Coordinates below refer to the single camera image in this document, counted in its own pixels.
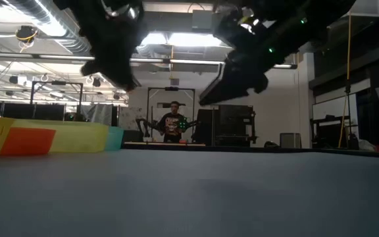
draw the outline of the robotic arm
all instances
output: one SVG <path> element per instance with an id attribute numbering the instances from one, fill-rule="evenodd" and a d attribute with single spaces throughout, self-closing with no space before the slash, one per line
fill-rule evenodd
<path id="1" fill-rule="evenodd" d="M 214 35 L 231 45 L 219 76 L 200 95 L 200 105 L 247 96 L 267 88 L 275 64 L 342 17 L 356 0 L 229 0 L 237 10 L 222 18 Z M 129 60 L 147 35 L 140 0 L 54 0 L 69 8 L 91 45 L 94 61 L 83 75 L 101 72 L 126 90 L 135 87 Z M 249 9 L 245 16 L 242 9 Z"/>

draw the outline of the gray mat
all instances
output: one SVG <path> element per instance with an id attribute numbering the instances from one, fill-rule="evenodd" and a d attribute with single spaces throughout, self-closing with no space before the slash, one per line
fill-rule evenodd
<path id="1" fill-rule="evenodd" d="M 379 236 L 379 159 L 122 150 L 0 159 L 0 236 Z"/>

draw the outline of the dark t-shirt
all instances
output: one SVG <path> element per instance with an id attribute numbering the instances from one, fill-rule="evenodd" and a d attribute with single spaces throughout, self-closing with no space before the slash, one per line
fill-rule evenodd
<path id="1" fill-rule="evenodd" d="M 167 113 L 163 116 L 159 122 L 159 127 L 164 132 L 163 142 L 175 142 L 178 143 L 181 140 L 182 135 L 178 130 L 178 123 L 184 116 L 180 114 L 173 115 Z"/>

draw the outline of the person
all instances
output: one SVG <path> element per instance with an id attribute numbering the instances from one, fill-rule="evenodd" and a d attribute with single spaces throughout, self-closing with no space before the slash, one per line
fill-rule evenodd
<path id="1" fill-rule="evenodd" d="M 161 135 L 163 136 L 163 142 L 179 143 L 182 138 L 182 133 L 185 130 L 178 128 L 178 123 L 180 120 L 184 119 L 184 116 L 178 113 L 179 102 L 172 101 L 170 103 L 170 113 L 163 116 L 159 122 L 159 128 L 161 129 Z"/>

